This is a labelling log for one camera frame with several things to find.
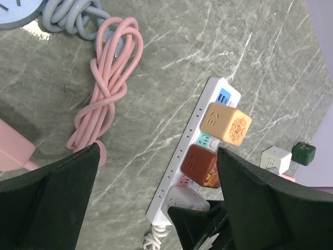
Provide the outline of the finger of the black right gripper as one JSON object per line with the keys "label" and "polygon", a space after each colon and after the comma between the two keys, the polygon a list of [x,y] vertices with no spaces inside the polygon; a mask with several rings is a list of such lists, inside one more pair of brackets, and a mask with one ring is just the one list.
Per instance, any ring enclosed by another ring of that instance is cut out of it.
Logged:
{"label": "finger of the black right gripper", "polygon": [[183,249],[199,249],[204,241],[217,235],[211,249],[234,249],[234,241],[224,201],[208,201],[207,211],[171,206],[168,215]]}

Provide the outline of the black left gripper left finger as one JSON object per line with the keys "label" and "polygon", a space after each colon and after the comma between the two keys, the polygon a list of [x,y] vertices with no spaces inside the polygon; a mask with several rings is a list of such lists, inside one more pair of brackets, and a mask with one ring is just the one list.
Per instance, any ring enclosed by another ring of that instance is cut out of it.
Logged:
{"label": "black left gripper left finger", "polygon": [[94,143],[1,181],[1,249],[75,249],[99,160]]}

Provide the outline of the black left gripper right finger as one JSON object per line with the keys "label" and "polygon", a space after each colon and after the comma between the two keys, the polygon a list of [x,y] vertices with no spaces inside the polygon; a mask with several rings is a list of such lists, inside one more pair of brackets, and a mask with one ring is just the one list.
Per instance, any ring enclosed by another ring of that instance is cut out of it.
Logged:
{"label": "black left gripper right finger", "polygon": [[286,180],[228,149],[217,169],[236,249],[332,249],[332,194]]}

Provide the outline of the white patterned cube adapter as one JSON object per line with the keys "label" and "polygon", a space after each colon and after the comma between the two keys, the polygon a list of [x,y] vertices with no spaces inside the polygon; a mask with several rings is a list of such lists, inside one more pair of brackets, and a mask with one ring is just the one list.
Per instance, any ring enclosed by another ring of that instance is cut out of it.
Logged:
{"label": "white patterned cube adapter", "polygon": [[190,187],[173,186],[169,189],[161,210],[166,213],[170,207],[206,211],[210,209],[210,204]]}

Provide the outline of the plain white cube adapter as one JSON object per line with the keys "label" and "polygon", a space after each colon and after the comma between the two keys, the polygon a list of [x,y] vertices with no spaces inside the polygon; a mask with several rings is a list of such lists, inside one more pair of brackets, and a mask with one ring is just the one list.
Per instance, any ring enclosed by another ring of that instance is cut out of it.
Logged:
{"label": "plain white cube adapter", "polygon": [[279,174],[289,170],[292,153],[282,148],[272,146],[262,152],[260,167],[263,169],[277,168]]}

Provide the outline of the brown cube plug adapter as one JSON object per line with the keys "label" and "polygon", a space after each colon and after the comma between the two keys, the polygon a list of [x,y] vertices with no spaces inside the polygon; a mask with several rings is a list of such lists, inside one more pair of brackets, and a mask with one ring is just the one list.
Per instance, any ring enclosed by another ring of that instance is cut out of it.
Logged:
{"label": "brown cube plug adapter", "polygon": [[193,144],[181,166],[181,172],[198,185],[218,189],[221,187],[216,167],[217,154]]}

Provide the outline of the dark green cube adapter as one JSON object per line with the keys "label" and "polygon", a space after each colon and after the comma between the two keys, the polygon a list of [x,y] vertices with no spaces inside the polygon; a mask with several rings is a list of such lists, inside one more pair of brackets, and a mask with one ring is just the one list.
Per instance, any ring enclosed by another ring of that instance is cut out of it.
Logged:
{"label": "dark green cube adapter", "polygon": [[308,166],[314,160],[316,147],[306,142],[298,142],[292,148],[291,153],[292,153],[291,157],[292,161],[301,164],[303,166]]}

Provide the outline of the tan cube plug adapter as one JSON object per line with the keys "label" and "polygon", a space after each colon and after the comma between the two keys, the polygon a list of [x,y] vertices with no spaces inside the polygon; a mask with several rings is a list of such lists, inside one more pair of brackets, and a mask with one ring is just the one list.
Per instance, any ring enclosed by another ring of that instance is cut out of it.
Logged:
{"label": "tan cube plug adapter", "polygon": [[200,130],[225,143],[240,146],[252,119],[241,110],[211,103],[202,119]]}

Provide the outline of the white power strip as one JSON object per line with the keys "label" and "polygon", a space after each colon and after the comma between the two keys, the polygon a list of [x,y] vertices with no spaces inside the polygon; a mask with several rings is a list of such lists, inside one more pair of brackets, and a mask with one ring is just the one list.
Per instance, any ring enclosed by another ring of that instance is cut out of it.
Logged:
{"label": "white power strip", "polygon": [[241,94],[226,79],[209,78],[146,212],[146,217],[153,226],[161,227],[172,224],[162,212],[162,205],[171,187],[184,186],[194,191],[198,190],[199,185],[181,172],[181,165],[190,146],[196,144],[199,137],[201,138],[201,146],[212,151],[217,149],[220,141],[208,135],[203,137],[200,124],[210,103],[222,98],[222,89],[227,93],[226,105],[233,108],[237,107]]}

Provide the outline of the pink cube plug adapter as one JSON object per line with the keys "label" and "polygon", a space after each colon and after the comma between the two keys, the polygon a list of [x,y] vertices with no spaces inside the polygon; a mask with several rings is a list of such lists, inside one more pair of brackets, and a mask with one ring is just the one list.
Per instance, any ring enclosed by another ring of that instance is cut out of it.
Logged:
{"label": "pink cube plug adapter", "polygon": [[290,176],[288,176],[286,174],[279,174],[279,176],[282,177],[282,178],[284,178],[284,179],[286,179],[286,180],[289,180],[291,182],[295,182],[296,181],[295,178],[290,177]]}

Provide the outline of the pink power strip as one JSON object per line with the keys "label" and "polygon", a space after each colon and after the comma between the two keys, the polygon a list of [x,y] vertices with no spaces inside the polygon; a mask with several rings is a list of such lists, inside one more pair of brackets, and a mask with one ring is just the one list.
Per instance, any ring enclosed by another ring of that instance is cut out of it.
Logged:
{"label": "pink power strip", "polygon": [[1,120],[1,171],[13,171],[25,168],[38,169],[30,160],[36,147],[23,135]]}

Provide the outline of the light blue round socket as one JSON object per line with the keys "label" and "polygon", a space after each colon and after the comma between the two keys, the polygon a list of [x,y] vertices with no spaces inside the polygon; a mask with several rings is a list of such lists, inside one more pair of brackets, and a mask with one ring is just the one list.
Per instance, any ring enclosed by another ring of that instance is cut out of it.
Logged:
{"label": "light blue round socket", "polygon": [[23,27],[40,15],[46,0],[1,0],[1,30]]}

